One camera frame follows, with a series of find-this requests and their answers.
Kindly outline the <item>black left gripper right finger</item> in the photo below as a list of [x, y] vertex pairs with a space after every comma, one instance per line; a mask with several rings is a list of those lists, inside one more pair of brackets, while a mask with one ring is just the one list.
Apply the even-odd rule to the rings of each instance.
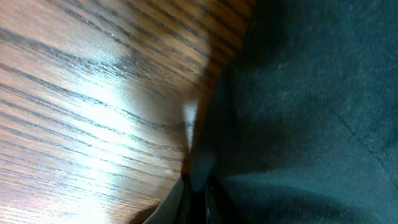
[[244, 224], [241, 212], [215, 178], [208, 179], [205, 190], [206, 220], [212, 224]]

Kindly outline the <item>black t-shirt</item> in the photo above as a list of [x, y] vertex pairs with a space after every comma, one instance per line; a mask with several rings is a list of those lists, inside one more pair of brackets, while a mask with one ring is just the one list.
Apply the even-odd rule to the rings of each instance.
[[397, 2], [258, 1], [190, 182], [231, 223], [396, 223]]

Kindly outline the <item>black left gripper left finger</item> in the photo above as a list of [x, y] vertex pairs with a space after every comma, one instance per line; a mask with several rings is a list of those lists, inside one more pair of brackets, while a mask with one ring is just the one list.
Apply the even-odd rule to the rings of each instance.
[[171, 188], [166, 198], [161, 201], [155, 211], [143, 224], [173, 224], [177, 222], [183, 203], [190, 197], [190, 187], [187, 180], [180, 177]]

